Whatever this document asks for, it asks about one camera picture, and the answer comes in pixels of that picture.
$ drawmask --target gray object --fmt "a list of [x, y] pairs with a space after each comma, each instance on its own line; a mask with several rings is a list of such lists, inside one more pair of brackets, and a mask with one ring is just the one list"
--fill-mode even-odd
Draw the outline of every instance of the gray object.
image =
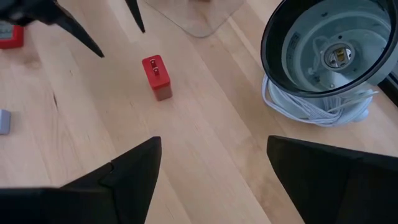
[[6, 110], [0, 110], [0, 134], [10, 132], [11, 113]]

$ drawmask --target white cable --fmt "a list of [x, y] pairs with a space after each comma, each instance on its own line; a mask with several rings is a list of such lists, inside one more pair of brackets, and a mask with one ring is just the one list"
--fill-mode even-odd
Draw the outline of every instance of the white cable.
[[333, 127], [354, 120], [356, 117], [361, 115], [361, 113], [363, 113], [363, 110], [359, 111], [360, 113], [352, 114], [352, 117], [345, 119], [347, 122], [345, 123], [339, 122], [339, 119], [343, 115], [345, 108], [347, 108], [348, 106], [352, 106], [353, 104], [360, 103], [369, 98], [371, 99], [373, 95], [378, 93], [376, 91], [372, 92], [366, 91], [364, 93], [354, 95], [351, 98], [342, 98], [339, 96], [324, 97], [322, 98], [323, 106], [322, 108], [319, 108], [303, 98], [290, 95], [277, 88], [278, 94], [282, 96], [284, 100], [294, 105], [296, 108], [300, 110], [300, 112], [302, 112], [308, 117], [308, 119], [302, 119], [292, 115], [284, 108], [276, 105], [275, 103], [267, 99], [266, 93], [267, 93], [268, 82], [269, 79], [265, 74], [262, 82], [262, 98], [264, 99], [264, 101], [268, 106], [270, 106], [274, 110], [280, 112], [281, 114], [290, 119], [308, 124], [316, 124], [323, 127]]

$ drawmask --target wooden floor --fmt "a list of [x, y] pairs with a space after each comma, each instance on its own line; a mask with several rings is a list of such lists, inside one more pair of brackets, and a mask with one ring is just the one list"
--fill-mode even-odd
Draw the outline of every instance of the wooden floor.
[[[398, 156], [398, 109], [377, 95], [341, 128], [289, 120], [261, 98], [265, 24], [279, 0], [247, 0], [214, 35], [190, 37], [140, 1], [141, 34], [123, 0], [61, 4], [102, 48], [35, 23], [0, 52], [0, 187], [61, 186], [149, 139], [163, 158], [147, 223], [303, 223], [266, 155], [271, 134]], [[172, 99], [156, 102], [141, 60], [161, 54]]]

